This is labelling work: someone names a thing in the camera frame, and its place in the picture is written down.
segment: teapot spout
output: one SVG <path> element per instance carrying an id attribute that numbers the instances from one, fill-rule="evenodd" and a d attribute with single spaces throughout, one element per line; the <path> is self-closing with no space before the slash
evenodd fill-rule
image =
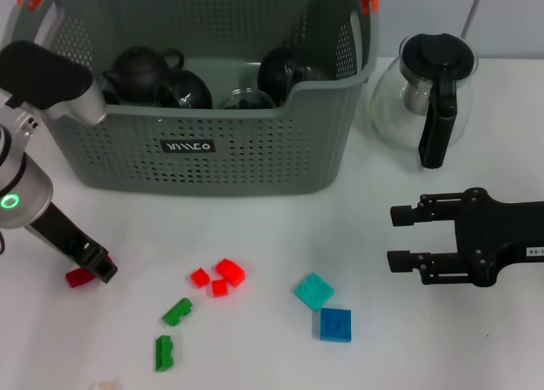
<path id="1" fill-rule="evenodd" d="M 103 73 L 103 76 L 110 82 L 114 83 L 114 84 L 117 84 L 120 80 L 120 77 L 117 73 L 115 73 L 114 71 L 105 71 Z"/>

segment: teapot lid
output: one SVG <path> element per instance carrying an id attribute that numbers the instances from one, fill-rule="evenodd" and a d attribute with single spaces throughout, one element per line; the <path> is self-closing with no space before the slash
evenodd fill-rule
<path id="1" fill-rule="evenodd" d="M 473 73 L 475 55 L 459 37 L 419 34 L 406 40 L 400 49 L 400 58 L 411 74 L 434 81 L 439 71 L 448 71 L 457 82 Z"/>
<path id="2" fill-rule="evenodd" d="M 161 57 L 154 50 L 133 47 L 117 58 L 113 70 L 124 73 L 145 73 L 156 68 L 157 60 L 161 60 Z"/>

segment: green indicator light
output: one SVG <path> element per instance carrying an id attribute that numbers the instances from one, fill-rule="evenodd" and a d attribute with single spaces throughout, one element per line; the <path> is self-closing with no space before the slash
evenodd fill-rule
<path id="1" fill-rule="evenodd" d="M 19 205 L 19 196 L 18 195 L 5 195 L 0 201 L 0 206 L 2 209 L 13 209 Z"/>

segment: glass coffee pot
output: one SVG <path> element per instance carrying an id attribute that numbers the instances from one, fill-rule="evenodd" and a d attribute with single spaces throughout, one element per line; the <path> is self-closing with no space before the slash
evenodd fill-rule
<path id="1" fill-rule="evenodd" d="M 458 37 L 407 37 L 372 95 L 377 131 L 394 145 L 417 149 L 423 167 L 442 167 L 448 145 L 468 123 L 477 68 L 478 57 Z"/>

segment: basket logo text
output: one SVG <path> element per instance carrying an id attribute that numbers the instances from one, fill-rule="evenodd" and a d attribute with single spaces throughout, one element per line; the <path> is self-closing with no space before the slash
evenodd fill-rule
<path id="1" fill-rule="evenodd" d="M 212 139 L 161 139 L 162 151 L 167 154 L 209 154 L 215 152 Z"/>

